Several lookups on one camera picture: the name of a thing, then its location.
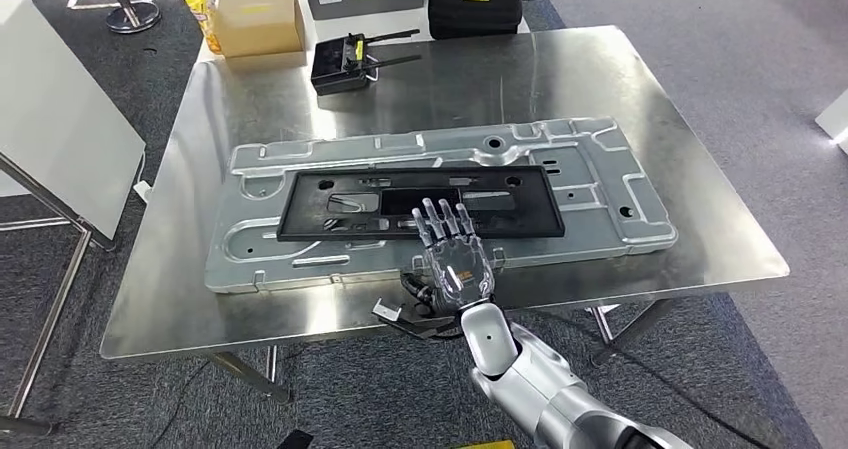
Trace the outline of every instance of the robot finger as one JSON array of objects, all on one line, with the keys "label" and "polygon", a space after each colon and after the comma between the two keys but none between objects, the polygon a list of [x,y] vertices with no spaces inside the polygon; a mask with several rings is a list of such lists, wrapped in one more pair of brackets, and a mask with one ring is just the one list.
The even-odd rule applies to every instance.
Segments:
[{"label": "robot finger", "polygon": [[471,216],[468,215],[468,210],[465,209],[465,204],[459,203],[456,205],[456,212],[459,214],[459,222],[462,224],[462,229],[469,236],[474,234],[474,223],[471,222]]},{"label": "robot finger", "polygon": [[423,201],[424,210],[427,211],[427,216],[430,218],[430,227],[433,228],[433,233],[436,234],[436,240],[441,241],[445,238],[445,228],[442,226],[442,220],[439,219],[439,214],[436,212],[436,206],[429,197],[425,197]]},{"label": "robot finger", "polygon": [[456,223],[456,217],[453,215],[453,211],[450,208],[450,204],[445,199],[439,199],[439,206],[442,208],[442,214],[445,215],[445,223],[448,225],[448,229],[450,230],[451,237],[456,237],[459,235],[459,224]]},{"label": "robot finger", "polygon": [[421,215],[421,211],[417,207],[412,209],[412,218],[415,219],[415,226],[418,227],[418,236],[421,238],[421,242],[424,243],[424,247],[432,246],[433,238],[430,237],[430,230],[427,229],[427,221],[424,220],[424,216]]}]

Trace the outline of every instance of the black zippered case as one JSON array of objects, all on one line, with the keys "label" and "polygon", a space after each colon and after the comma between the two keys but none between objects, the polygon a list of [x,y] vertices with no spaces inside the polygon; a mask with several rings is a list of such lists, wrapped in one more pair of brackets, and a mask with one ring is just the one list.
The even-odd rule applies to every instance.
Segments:
[{"label": "black zippered case", "polygon": [[521,0],[429,0],[427,15],[433,39],[515,34]]}]

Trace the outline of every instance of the black cable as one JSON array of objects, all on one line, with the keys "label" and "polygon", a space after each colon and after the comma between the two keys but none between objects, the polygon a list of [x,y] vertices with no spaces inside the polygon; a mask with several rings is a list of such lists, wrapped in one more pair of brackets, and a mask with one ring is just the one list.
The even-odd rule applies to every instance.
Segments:
[{"label": "black cable", "polygon": [[604,340],[601,336],[584,329],[583,327],[581,327],[578,323],[576,323],[574,321],[570,321],[570,320],[568,320],[564,317],[558,316],[556,314],[551,314],[549,312],[540,311],[540,310],[533,310],[533,309],[531,309],[530,312],[533,313],[533,314],[538,314],[542,317],[548,317],[548,318],[554,319],[556,321],[562,322],[562,323],[566,324],[567,326],[569,326],[571,328],[577,329],[577,331],[580,332],[581,334],[583,334],[584,336],[588,336],[588,337],[594,339],[595,342],[600,342],[600,343],[604,344],[605,347],[609,348],[610,350],[612,350],[616,354],[619,354],[621,357],[627,359],[628,362],[639,366],[643,371],[647,372],[648,374],[653,376],[655,379],[657,379],[658,381],[663,383],[666,387],[671,389],[672,392],[674,392],[679,397],[681,397],[683,400],[688,402],[692,407],[694,407],[699,412],[701,412],[701,414],[707,416],[707,418],[710,419],[711,421],[715,422],[719,426],[730,431],[731,433],[733,433],[734,435],[736,435],[740,439],[743,439],[744,441],[748,442],[749,444],[757,447],[758,449],[771,449],[769,446],[767,446],[766,444],[763,444],[758,439],[754,438],[753,436],[749,436],[748,434],[745,434],[744,432],[742,432],[739,429],[732,426],[730,423],[726,422],[724,419],[713,414],[709,409],[707,409],[706,407],[701,405],[698,401],[693,399],[689,394],[685,393],[682,389],[677,387],[673,382],[666,379],[665,376],[658,373],[657,371],[652,369],[650,366],[648,366],[647,364],[645,364],[644,362],[639,360],[636,356],[633,356],[632,354],[624,351],[623,349],[616,347],[615,345],[607,345],[606,343],[604,343]]},{"label": "black cable", "polygon": [[212,361],[206,361],[201,364],[200,367],[195,369],[191,377],[189,377],[185,384],[183,384],[183,387],[180,388],[180,396],[177,398],[177,408],[174,409],[174,413],[171,414],[171,418],[168,419],[168,423],[165,424],[165,427],[162,429],[162,432],[160,432],[159,435],[156,436],[156,439],[153,440],[153,444],[150,445],[150,449],[156,447],[156,445],[159,444],[159,441],[161,441],[162,438],[165,437],[165,433],[167,433],[168,429],[171,428],[171,424],[173,424],[174,421],[177,419],[177,414],[179,414],[180,409],[182,409],[183,407],[183,397],[185,396],[186,389],[188,389],[188,386],[191,385],[191,383],[197,378],[197,376],[200,375],[201,372],[203,372],[204,369],[206,369],[206,366],[208,366],[210,362]]}]

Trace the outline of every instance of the gray carpet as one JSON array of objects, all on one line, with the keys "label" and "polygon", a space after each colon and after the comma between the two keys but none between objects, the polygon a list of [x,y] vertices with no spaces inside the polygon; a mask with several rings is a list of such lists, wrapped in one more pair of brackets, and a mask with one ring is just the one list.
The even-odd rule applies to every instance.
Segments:
[{"label": "gray carpet", "polygon": [[[157,0],[162,23],[122,37],[105,30],[103,11],[69,11],[67,0],[35,1],[147,141],[144,175],[152,181],[197,53],[196,23],[180,0]],[[548,0],[530,3],[526,11],[534,30],[561,24],[551,16],[556,12]],[[19,210],[8,201],[0,206],[2,213]],[[109,254],[92,250],[86,257],[24,411],[61,422],[61,430],[47,438],[0,435],[0,444],[150,447],[177,410],[159,447],[273,448],[295,428],[315,435],[313,447],[436,448],[503,438],[519,447],[530,444],[473,390],[461,341],[430,343],[392,334],[285,347],[279,369],[296,395],[291,406],[264,398],[213,365],[201,369],[180,404],[181,388],[201,360],[100,359],[106,318],[142,213],[143,206],[130,198],[118,248]],[[74,241],[67,228],[0,236],[0,404],[11,399]],[[617,310],[613,322],[620,325],[638,309]],[[591,329],[582,312],[559,316]],[[514,317],[560,350],[613,408],[666,427],[695,447],[750,447],[626,359],[593,368],[588,355],[597,341],[571,325],[536,312]],[[631,352],[769,446],[818,447],[726,295],[682,299]],[[240,355],[257,367],[262,362],[259,351]]]},{"label": "gray carpet", "polygon": [[848,88],[848,0],[551,0],[616,24],[786,258],[733,294],[826,447],[848,440],[848,157],[814,118]]}]

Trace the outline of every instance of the stainless steel tabletop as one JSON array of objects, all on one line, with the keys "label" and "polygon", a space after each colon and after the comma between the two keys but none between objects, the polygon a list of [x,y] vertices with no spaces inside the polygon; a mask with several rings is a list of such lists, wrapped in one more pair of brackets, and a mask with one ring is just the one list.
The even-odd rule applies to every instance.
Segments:
[{"label": "stainless steel tabletop", "polygon": [[509,270],[507,307],[654,300],[741,288],[789,268],[615,27],[402,44],[367,90],[317,99],[309,68],[273,57],[195,65],[100,353],[107,359],[215,352],[380,327],[377,298],[394,282],[220,295],[204,286],[218,190],[233,147],[541,119],[612,116],[679,231],[643,256]]}]

